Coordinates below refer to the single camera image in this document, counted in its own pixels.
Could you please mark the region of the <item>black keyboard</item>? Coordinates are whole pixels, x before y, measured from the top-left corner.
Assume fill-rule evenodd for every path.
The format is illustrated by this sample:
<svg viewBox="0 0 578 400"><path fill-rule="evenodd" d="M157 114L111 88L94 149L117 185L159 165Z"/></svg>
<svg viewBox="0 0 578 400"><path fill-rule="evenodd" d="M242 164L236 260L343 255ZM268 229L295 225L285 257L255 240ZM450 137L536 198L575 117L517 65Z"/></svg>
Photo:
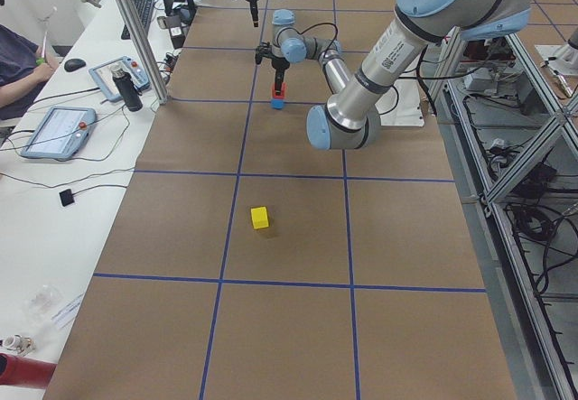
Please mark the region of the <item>black keyboard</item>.
<svg viewBox="0 0 578 400"><path fill-rule="evenodd" d="M133 0L133 4L135 6L137 18L143 27L144 36L147 37L154 15L155 0Z"/></svg>

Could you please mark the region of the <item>clear plastic bag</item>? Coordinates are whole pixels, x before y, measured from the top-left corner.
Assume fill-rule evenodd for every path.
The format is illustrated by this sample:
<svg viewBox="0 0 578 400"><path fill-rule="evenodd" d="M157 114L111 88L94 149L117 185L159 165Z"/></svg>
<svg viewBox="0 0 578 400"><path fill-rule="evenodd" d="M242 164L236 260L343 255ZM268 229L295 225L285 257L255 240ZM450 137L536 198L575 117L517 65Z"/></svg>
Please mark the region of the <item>clear plastic bag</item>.
<svg viewBox="0 0 578 400"><path fill-rule="evenodd" d="M23 301L23 314L31 323L41 323L58 306L61 292L52 284L43 284Z"/></svg>

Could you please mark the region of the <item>small black square pad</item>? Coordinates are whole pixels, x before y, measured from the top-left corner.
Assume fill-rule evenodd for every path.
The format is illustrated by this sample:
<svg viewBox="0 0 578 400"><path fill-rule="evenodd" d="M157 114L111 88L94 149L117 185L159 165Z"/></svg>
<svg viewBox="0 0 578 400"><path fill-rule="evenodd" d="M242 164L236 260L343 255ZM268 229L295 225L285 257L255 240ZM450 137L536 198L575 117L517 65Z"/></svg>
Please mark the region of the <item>small black square pad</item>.
<svg viewBox="0 0 578 400"><path fill-rule="evenodd" d="M67 207L75 202L75 196L71 189L60 191L59 197L62 207Z"/></svg>

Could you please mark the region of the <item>blue foam block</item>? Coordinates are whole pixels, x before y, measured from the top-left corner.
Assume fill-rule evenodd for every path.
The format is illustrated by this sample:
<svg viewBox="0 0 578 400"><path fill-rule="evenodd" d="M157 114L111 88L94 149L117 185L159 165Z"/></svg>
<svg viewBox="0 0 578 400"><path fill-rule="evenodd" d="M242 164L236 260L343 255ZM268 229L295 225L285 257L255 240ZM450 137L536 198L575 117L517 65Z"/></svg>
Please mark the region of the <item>blue foam block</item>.
<svg viewBox="0 0 578 400"><path fill-rule="evenodd" d="M270 107L275 110L281 110L284 108L284 100L281 98L272 98L270 100Z"/></svg>

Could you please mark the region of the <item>near teach pendant tablet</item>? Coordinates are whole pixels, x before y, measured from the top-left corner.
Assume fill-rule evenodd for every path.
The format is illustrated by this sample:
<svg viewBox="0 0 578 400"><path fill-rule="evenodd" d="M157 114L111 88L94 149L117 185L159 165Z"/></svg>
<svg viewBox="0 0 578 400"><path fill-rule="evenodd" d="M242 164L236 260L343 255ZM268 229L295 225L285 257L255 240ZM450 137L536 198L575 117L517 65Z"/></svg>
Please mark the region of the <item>near teach pendant tablet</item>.
<svg viewBox="0 0 578 400"><path fill-rule="evenodd" d="M96 123L93 108L51 107L20 155L27 159L69 160L87 142Z"/></svg>

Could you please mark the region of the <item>seated person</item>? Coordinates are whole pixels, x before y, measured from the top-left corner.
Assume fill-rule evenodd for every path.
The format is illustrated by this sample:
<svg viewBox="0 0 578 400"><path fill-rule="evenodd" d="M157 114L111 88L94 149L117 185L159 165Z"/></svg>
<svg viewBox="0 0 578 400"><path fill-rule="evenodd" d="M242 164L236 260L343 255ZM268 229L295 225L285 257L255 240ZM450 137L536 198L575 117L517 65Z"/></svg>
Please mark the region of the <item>seated person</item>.
<svg viewBox="0 0 578 400"><path fill-rule="evenodd" d="M59 66L41 45L1 25L1 119L22 117Z"/></svg>

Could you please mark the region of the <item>brown paper table cover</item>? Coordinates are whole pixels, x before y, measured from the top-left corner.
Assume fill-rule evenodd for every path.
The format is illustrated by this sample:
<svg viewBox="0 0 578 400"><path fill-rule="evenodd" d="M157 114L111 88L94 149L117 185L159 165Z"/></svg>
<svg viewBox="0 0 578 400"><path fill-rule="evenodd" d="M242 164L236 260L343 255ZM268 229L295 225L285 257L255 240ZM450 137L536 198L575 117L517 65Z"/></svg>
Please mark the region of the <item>brown paper table cover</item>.
<svg viewBox="0 0 578 400"><path fill-rule="evenodd" d="M276 111L254 63L287 7L356 67L393 0L260 7L202 0L46 397L514 398L435 118L319 151L318 65Z"/></svg>

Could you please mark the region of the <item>black computer mouse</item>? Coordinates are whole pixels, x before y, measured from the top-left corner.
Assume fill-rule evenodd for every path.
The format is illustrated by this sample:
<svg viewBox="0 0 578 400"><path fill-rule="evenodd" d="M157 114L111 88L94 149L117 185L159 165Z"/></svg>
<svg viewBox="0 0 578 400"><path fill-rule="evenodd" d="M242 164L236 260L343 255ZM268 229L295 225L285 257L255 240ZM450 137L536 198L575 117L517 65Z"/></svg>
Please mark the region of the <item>black computer mouse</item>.
<svg viewBox="0 0 578 400"><path fill-rule="evenodd" d="M81 58L71 58L64 61L63 68L66 72L71 73L87 66L87 63Z"/></svg>

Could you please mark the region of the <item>white pedestal base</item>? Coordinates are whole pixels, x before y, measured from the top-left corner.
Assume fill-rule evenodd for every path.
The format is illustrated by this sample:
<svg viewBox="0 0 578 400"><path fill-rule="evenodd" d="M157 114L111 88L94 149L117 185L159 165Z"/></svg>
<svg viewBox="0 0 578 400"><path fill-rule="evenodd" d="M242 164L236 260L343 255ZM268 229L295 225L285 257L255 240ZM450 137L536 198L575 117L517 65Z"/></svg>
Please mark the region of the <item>white pedestal base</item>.
<svg viewBox="0 0 578 400"><path fill-rule="evenodd" d="M398 0L401 8L412 11L417 3L425 0ZM415 58L404 76L409 79L399 79L384 97L376 104L379 122L384 128L421 128L425 124L422 110L421 90L416 79Z"/></svg>

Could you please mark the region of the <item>black water bottle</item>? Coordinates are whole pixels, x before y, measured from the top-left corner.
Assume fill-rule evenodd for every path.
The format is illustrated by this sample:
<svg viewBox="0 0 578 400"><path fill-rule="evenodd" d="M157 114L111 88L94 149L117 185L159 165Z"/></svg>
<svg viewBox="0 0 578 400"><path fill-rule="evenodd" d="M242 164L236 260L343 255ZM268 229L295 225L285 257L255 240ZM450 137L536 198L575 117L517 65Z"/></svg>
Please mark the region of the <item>black water bottle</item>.
<svg viewBox="0 0 578 400"><path fill-rule="evenodd" d="M120 63L114 64L110 71L117 90L129 111L135 112L143 107L139 93L135 88L130 74L124 71Z"/></svg>

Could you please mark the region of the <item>aluminium frame post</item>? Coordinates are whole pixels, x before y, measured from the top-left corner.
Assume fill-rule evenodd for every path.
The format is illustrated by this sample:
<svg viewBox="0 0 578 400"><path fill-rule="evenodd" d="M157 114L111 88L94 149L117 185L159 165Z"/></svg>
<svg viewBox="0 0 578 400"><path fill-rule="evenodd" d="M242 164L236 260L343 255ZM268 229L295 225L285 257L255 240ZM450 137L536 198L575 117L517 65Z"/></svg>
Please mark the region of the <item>aluminium frame post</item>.
<svg viewBox="0 0 578 400"><path fill-rule="evenodd" d="M168 100L168 90L159 70L153 49L148 41L148 35L142 26L135 9L133 0L116 0L119 12L131 35L138 56L148 74L151 86L157 97L158 103L164 105Z"/></svg>

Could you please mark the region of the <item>red foam block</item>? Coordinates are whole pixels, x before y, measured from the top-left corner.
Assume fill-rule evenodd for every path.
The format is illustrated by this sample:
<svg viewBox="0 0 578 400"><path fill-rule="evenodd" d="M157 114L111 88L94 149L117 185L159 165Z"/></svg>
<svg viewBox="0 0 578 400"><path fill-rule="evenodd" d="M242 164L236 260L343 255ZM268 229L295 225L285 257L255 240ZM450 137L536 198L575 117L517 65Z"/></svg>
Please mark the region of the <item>red foam block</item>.
<svg viewBox="0 0 578 400"><path fill-rule="evenodd" d="M271 87L271 98L285 99L286 84L284 82L274 83Z"/></svg>

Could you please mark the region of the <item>teach pendant tablet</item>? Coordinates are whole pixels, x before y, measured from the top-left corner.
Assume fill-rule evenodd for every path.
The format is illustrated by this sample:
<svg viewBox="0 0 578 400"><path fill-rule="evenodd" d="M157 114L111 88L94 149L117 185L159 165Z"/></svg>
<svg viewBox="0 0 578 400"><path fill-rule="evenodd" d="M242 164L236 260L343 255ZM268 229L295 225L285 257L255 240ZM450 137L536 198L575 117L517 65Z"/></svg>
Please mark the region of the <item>teach pendant tablet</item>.
<svg viewBox="0 0 578 400"><path fill-rule="evenodd" d="M119 80L129 77L139 91L150 88L150 80L143 67L134 59L122 56L89 69L89 75L109 102L123 97L118 90Z"/></svg>
<svg viewBox="0 0 578 400"><path fill-rule="evenodd" d="M20 155L27 159L69 160L87 142L96 123L93 108L51 107Z"/></svg>

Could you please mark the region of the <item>far teach pendant tablet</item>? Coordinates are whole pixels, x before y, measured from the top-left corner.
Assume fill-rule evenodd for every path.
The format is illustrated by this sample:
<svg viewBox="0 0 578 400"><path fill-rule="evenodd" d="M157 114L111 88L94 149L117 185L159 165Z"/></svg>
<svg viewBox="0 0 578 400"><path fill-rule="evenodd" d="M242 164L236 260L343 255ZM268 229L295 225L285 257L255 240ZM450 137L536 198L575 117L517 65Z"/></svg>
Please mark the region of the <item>far teach pendant tablet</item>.
<svg viewBox="0 0 578 400"><path fill-rule="evenodd" d="M143 67L134 59L122 56L89 69L89 75L109 102L123 97L118 90L119 80L129 77L139 91L150 88L150 80Z"/></svg>

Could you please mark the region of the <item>yellow foam block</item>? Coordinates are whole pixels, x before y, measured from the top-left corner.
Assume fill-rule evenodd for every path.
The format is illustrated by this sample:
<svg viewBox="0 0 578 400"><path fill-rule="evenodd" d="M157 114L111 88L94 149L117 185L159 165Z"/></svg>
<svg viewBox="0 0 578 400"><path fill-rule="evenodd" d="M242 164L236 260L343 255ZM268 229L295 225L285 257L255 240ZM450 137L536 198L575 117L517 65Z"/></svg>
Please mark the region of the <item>yellow foam block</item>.
<svg viewBox="0 0 578 400"><path fill-rule="evenodd" d="M270 226L268 211L265 206L251 208L250 217L253 229L263 229Z"/></svg>

